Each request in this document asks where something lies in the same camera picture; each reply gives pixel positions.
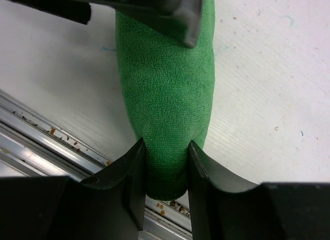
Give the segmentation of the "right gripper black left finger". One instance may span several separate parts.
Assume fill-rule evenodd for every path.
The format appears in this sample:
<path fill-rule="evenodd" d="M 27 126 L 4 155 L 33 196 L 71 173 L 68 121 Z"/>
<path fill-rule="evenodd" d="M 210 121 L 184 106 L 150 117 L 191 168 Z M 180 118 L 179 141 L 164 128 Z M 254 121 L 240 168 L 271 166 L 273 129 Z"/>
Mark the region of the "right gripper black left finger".
<path fill-rule="evenodd" d="M 1 239 L 137 239 L 143 229 L 145 145 L 80 182 L 1 179 Z"/>

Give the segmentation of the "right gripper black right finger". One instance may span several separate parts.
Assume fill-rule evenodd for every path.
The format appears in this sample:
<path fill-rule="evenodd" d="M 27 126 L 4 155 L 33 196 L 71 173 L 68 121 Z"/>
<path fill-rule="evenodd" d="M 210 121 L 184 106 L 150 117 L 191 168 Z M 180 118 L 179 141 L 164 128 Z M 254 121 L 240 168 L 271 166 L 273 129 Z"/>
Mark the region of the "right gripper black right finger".
<path fill-rule="evenodd" d="M 329 239 L 328 183 L 252 183 L 188 145 L 194 239 Z"/>

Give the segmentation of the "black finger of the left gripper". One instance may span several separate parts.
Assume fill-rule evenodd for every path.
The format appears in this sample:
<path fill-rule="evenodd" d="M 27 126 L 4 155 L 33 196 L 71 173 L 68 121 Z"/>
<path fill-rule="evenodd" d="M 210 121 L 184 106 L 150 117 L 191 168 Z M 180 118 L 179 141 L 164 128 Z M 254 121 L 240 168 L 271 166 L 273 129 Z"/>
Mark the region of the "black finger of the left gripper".
<path fill-rule="evenodd" d="M 110 6 L 188 48 L 200 33 L 203 0 L 87 0 Z"/>
<path fill-rule="evenodd" d="M 87 25 L 91 19 L 89 3 L 72 0 L 7 0 L 70 21 Z"/>

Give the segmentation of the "green towel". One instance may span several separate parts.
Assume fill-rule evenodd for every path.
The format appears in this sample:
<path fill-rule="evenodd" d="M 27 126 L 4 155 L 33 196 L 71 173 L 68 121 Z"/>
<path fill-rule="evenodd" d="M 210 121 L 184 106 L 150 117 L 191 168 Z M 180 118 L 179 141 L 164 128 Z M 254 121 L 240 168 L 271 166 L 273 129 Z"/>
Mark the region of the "green towel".
<path fill-rule="evenodd" d="M 122 94 L 136 137 L 145 142 L 147 195 L 156 200 L 186 192 L 188 144 L 202 147 L 206 139 L 215 87 L 214 1 L 203 0 L 193 49 L 115 14 Z"/>

